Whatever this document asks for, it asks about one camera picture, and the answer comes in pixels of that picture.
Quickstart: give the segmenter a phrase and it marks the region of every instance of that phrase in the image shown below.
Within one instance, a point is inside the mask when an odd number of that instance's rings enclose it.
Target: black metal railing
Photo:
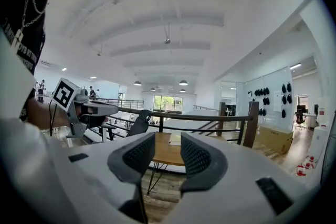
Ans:
[[[121,100],[121,99],[109,99],[109,98],[90,98],[90,100],[101,101],[107,104],[116,105],[120,108],[129,109],[142,109],[144,101],[142,100]]]
[[[152,112],[152,116],[159,117],[159,125],[153,125],[149,124],[149,126],[158,128],[159,132],[163,132],[163,129],[168,130],[179,130],[179,131],[188,131],[188,132],[199,132],[199,134],[207,133],[206,135],[210,135],[214,132],[217,132],[218,136],[222,135],[222,132],[239,132],[237,139],[228,139],[227,141],[237,141],[237,144],[241,144],[244,128],[245,128],[245,122],[248,122],[246,127],[246,133],[245,133],[245,140],[244,140],[244,146],[252,147],[254,142],[254,137],[256,135],[257,130],[257,123],[258,123],[258,112],[259,112],[259,102],[250,102],[249,106],[249,115],[248,116],[201,116],[201,115],[181,115],[181,114],[174,114],[174,113],[165,113],[165,112]],[[132,108],[119,108],[119,111],[131,113],[131,114],[139,114],[140,110],[132,109]],[[131,125],[134,123],[134,121],[126,120],[117,118],[113,115],[110,116],[113,119],[119,120],[119,121],[125,121],[129,122],[130,127],[124,128],[117,126],[115,124],[108,124],[110,126],[130,131]],[[177,120],[189,120],[189,121],[207,121],[206,124],[202,125],[198,129],[188,129],[188,128],[178,128],[178,127],[169,127],[169,126],[163,126],[164,118],[170,118],[170,119],[177,119]],[[240,122],[240,128],[239,129],[223,129],[223,122]]]
[[[196,105],[196,104],[194,105],[194,109],[219,111],[218,109],[206,108],[205,106],[200,106],[200,105]]]

